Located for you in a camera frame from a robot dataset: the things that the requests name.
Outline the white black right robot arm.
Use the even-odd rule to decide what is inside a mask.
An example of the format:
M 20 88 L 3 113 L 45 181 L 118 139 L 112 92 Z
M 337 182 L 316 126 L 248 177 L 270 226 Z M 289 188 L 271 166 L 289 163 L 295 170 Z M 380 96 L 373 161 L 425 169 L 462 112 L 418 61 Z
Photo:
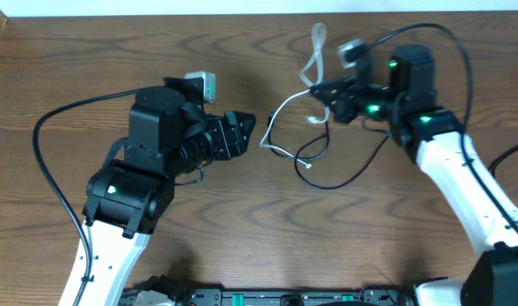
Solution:
M 475 152 L 463 124 L 436 104 L 434 60 L 420 45 L 396 48 L 390 83 L 371 77 L 367 46 L 344 45 L 340 56 L 353 76 L 318 83 L 312 96 L 336 122 L 359 116 L 388 122 L 392 139 L 446 198 L 463 225 L 477 262 L 465 280 L 433 279 L 413 285 L 402 305 L 518 305 L 518 208 Z

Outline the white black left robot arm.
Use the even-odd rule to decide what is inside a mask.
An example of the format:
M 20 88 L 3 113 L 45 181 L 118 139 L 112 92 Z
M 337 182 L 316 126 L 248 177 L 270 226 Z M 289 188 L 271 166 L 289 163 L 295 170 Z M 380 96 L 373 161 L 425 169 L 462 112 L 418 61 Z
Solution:
M 128 136 L 117 140 L 88 181 L 81 243 L 62 305 L 115 305 L 168 205 L 176 177 L 229 161 L 248 149 L 255 115 L 209 115 L 216 77 L 193 72 L 142 88 L 129 113 Z

